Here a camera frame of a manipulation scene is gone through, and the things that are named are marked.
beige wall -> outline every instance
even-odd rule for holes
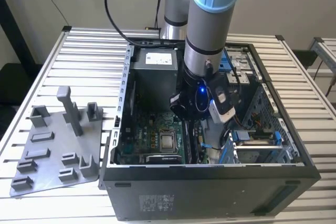
[[[103,0],[54,1],[73,26],[111,27]],[[43,62],[65,24],[62,17],[50,0],[7,2],[32,54]],[[109,0],[109,3],[120,27],[153,26],[156,0]],[[335,19],[336,0],[239,0],[230,32],[282,34],[292,48],[305,49],[314,36],[336,37]]]
[[[0,70],[6,63],[18,63],[19,59],[17,58],[15,51],[10,45],[5,32],[0,26]]]

vertical post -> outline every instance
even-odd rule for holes
[[[63,103],[65,111],[67,112],[68,120],[71,123],[75,135],[81,136],[83,134],[83,130],[79,124],[78,112],[72,105],[70,94],[71,90],[69,86],[59,87],[57,91],[57,100]]]

white label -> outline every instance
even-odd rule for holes
[[[167,212],[173,210],[174,194],[139,195],[141,212]]]
[[[171,54],[160,54],[157,52],[149,52],[146,54],[146,64],[149,65],[171,65]]]

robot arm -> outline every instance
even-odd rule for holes
[[[171,99],[177,115],[195,118],[197,112],[202,117],[209,111],[217,123],[225,123],[235,115],[237,92],[229,94],[227,80],[218,70],[236,1],[190,0],[184,54],[186,85]],[[207,98],[208,92],[211,94],[204,110],[197,107],[198,90],[206,90]]]
[[[190,0],[165,0],[162,39],[185,40]]]

slotted aluminum table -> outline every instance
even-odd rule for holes
[[[127,30],[127,36],[158,38],[157,31]],[[263,223],[336,223],[336,111],[285,41],[275,36],[230,35],[228,42],[252,43],[280,94],[322,179],[283,212]],[[71,86],[78,107],[96,101],[104,107],[101,157],[113,125],[126,42],[114,31],[72,28],[62,32],[40,74],[0,142],[0,220],[8,223],[115,223],[106,191],[98,182],[9,197],[31,126],[32,105],[62,110],[58,86]],[[260,219],[160,221],[155,223],[261,223]]]

